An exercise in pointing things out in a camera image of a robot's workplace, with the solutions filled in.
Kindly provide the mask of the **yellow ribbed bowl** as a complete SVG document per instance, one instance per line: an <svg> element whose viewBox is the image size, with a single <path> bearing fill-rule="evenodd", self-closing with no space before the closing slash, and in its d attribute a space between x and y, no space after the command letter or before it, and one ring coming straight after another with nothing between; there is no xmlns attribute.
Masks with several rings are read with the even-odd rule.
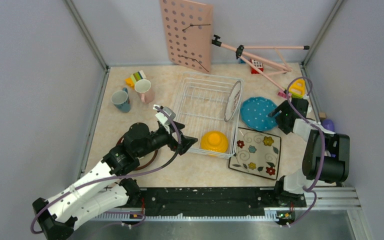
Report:
<svg viewBox="0 0 384 240"><path fill-rule="evenodd" d="M220 131L209 131L202 136L200 141L200 148L202 150L225 153L228 147L228 138Z"/></svg>

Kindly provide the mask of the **teal polka dot plate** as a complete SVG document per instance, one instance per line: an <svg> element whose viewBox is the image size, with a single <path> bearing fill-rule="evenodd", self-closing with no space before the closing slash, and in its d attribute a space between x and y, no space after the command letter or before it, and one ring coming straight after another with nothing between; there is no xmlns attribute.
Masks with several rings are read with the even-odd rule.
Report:
<svg viewBox="0 0 384 240"><path fill-rule="evenodd" d="M274 117L269 117L278 106L270 99L255 96L245 100L240 107L240 117L253 130L266 132L278 126Z"/></svg>

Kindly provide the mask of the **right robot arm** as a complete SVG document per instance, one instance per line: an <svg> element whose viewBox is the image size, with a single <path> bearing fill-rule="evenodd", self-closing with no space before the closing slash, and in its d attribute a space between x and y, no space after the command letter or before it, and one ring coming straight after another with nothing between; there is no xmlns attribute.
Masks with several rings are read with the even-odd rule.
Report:
<svg viewBox="0 0 384 240"><path fill-rule="evenodd" d="M292 97L269 114L284 134L294 133L306 141L301 168L275 183L273 200L279 206L300 200L320 181L342 183L349 176L350 137L306 118L308 106L306 99Z"/></svg>

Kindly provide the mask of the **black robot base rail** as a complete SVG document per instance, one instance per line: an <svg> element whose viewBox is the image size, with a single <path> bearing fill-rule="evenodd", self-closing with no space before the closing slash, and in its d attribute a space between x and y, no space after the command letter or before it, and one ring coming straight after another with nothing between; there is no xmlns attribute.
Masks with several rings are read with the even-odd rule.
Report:
<svg viewBox="0 0 384 240"><path fill-rule="evenodd" d="M267 208L306 207L303 195L286 197L273 187L149 187L122 211L139 211L147 217L263 216Z"/></svg>

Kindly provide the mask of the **round white patterned plate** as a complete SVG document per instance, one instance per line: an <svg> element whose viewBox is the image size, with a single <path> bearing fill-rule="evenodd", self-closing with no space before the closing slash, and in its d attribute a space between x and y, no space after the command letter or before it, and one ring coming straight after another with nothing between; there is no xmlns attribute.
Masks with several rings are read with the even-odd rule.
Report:
<svg viewBox="0 0 384 240"><path fill-rule="evenodd" d="M240 103L241 96L242 96L242 81L238 80L235 82L235 84L231 88L231 91L227 98L227 103L224 109L225 122L229 122L233 118L238 108L238 105Z"/></svg>

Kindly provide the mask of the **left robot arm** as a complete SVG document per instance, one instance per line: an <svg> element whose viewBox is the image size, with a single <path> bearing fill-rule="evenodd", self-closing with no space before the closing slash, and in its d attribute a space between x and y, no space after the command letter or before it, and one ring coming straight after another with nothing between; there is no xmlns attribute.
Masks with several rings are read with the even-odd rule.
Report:
<svg viewBox="0 0 384 240"><path fill-rule="evenodd" d="M160 169L167 167L198 142L182 133L184 127L176 121L159 123L155 131L143 122L131 125L116 146L83 177L60 193L47 199L39 197L32 203L35 217L31 233L44 234L48 240L66 240L82 224L107 210L136 206L141 189L132 172L139 167L140 158L167 146L174 154Z"/></svg>

